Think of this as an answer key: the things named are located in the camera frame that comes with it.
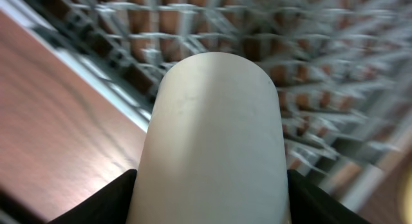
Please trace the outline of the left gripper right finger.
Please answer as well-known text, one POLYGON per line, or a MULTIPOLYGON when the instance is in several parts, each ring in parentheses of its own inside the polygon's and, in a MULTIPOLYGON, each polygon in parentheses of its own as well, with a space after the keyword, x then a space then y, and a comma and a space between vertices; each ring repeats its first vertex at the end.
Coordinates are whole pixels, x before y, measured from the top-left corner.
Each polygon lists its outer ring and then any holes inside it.
POLYGON ((289 169, 287 176, 293 224, 370 224, 296 170, 289 169))

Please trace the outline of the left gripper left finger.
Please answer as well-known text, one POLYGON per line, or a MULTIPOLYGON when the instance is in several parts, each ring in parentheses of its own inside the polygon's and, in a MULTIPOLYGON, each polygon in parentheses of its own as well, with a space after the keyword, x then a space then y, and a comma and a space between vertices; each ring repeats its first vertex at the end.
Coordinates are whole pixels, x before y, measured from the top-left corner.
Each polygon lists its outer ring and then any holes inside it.
POLYGON ((129 169, 48 224, 125 224, 138 171, 129 169))

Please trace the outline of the white paper cup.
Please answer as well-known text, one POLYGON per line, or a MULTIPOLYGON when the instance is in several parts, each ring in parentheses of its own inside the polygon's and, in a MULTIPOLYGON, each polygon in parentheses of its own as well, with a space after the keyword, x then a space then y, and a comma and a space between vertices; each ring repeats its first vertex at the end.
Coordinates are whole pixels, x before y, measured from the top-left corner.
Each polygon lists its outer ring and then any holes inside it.
POLYGON ((291 222, 278 94, 257 64, 210 52, 165 74, 127 222, 291 222))

